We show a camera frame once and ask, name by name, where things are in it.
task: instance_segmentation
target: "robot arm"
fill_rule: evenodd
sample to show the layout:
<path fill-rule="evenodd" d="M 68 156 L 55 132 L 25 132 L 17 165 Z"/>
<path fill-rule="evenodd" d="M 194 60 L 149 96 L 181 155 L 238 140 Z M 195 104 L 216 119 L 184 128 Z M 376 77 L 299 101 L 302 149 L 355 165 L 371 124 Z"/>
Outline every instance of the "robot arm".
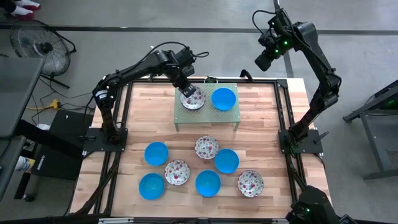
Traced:
<path fill-rule="evenodd" d="M 111 111 L 116 93 L 120 88 L 146 75 L 165 74 L 175 88 L 189 97 L 195 92 L 195 87 L 187 79 L 189 75 L 194 73 L 193 62 L 195 62 L 195 56 L 188 47 L 177 54 L 174 54 L 171 50 L 156 50 L 139 63 L 124 70 L 117 70 L 114 74 L 109 74 L 99 81 L 93 90 L 93 98 L 101 111 L 103 119 L 101 132 L 105 142 L 118 144 L 120 141 L 119 129 L 112 119 Z"/>
<path fill-rule="evenodd" d="M 318 45 L 317 30 L 311 22 L 292 24 L 286 12 L 279 9 L 268 24 L 270 28 L 259 38 L 259 43 L 266 49 L 255 60 L 257 66 L 266 71 L 273 60 L 288 50 L 301 50 L 319 80 L 319 87 L 310 102 L 310 109 L 300 121 L 289 128 L 287 141 L 296 145 L 307 137 L 308 127 L 315 118 L 337 102 L 341 78 L 335 74 L 335 69 L 330 66 Z"/>

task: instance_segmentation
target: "electric fan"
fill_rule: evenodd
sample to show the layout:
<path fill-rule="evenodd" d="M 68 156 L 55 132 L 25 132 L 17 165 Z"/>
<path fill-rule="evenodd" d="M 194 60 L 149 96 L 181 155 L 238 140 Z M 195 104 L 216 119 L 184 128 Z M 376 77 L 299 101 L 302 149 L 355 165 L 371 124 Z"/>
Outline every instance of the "electric fan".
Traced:
<path fill-rule="evenodd" d="M 73 50 L 69 51 L 64 40 L 72 44 Z M 18 21 L 13 24 L 10 41 L 18 57 L 35 57 L 44 60 L 42 77 L 69 88 L 53 78 L 68 70 L 70 55 L 76 52 L 73 42 L 47 24 L 36 20 Z"/>

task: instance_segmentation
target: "green perforated platform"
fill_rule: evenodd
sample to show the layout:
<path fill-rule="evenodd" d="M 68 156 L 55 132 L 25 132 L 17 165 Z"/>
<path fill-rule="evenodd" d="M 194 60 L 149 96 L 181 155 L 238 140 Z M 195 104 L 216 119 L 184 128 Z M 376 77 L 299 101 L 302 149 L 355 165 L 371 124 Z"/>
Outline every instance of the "green perforated platform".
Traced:
<path fill-rule="evenodd" d="M 238 88 L 236 83 L 196 83 L 193 84 L 201 88 L 206 94 L 206 102 L 198 110 L 188 110 L 180 102 L 181 93 L 176 89 L 174 98 L 174 123 L 178 131 L 179 124 L 188 123 L 233 123 L 234 130 L 241 122 Z M 229 111 L 220 111 L 213 106 L 211 95 L 218 88 L 229 88 L 236 95 L 235 105 Z"/>

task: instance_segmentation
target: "wooden table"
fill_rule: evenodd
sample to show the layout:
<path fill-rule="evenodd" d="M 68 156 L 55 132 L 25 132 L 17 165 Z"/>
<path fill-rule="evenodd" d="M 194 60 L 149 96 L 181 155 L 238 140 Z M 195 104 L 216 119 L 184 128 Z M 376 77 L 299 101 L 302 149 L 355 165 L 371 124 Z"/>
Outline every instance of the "wooden table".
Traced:
<path fill-rule="evenodd" d="M 295 120 L 308 110 L 307 94 L 301 78 L 287 79 Z M 274 88 L 269 84 L 238 84 L 241 124 L 236 132 L 232 124 L 186 124 L 180 132 L 174 127 L 174 88 L 169 83 L 135 83 L 132 89 L 127 128 L 129 137 L 122 154 L 114 195 L 113 217 L 212 217 L 212 218 L 284 218 L 290 211 L 292 198 L 285 158 L 279 150 L 279 119 Z M 283 109 L 285 100 L 280 90 Z M 97 110 L 93 126 L 100 127 Z M 220 148 L 234 149 L 239 168 L 233 174 L 221 174 L 222 187 L 217 196 L 205 198 L 195 189 L 195 178 L 204 169 L 216 170 L 213 160 L 200 159 L 195 141 L 203 135 L 214 136 Z M 166 182 L 163 196 L 144 200 L 138 191 L 140 179 L 150 172 L 164 174 L 164 167 L 152 167 L 144 160 L 144 150 L 152 141 L 169 147 L 169 159 L 183 159 L 191 168 L 191 176 L 182 186 Z M 83 161 L 73 197 L 71 212 L 88 200 L 100 179 L 103 152 L 92 153 Z M 311 154 L 303 154 L 307 183 L 329 195 L 325 171 Z M 256 198 L 244 197 L 237 180 L 244 170 L 258 171 L 264 179 L 264 190 Z M 104 209 L 108 190 L 103 197 Z"/>

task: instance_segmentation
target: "bracket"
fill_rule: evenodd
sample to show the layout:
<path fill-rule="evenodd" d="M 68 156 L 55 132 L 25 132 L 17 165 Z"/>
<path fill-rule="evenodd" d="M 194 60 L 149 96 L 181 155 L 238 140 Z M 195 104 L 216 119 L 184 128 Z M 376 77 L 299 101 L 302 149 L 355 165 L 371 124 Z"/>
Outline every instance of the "bracket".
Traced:
<path fill-rule="evenodd" d="M 276 80 L 276 83 L 280 84 L 280 85 L 281 85 L 282 87 L 284 87 L 284 88 L 288 88 L 288 86 L 287 86 L 287 80 L 284 79 L 284 78 L 277 79 L 277 80 Z"/>
<path fill-rule="evenodd" d="M 101 128 L 89 128 L 85 135 L 83 150 L 88 152 L 123 152 L 126 147 L 128 132 L 127 128 L 120 130 L 120 143 L 115 145 L 104 140 Z"/>
<path fill-rule="evenodd" d="M 292 146 L 292 152 L 289 151 L 289 144 L 286 137 L 289 135 L 289 130 L 279 130 L 279 144 L 282 153 L 322 153 L 322 144 L 320 142 L 318 130 L 308 130 L 308 137 L 297 143 L 297 146 Z"/>

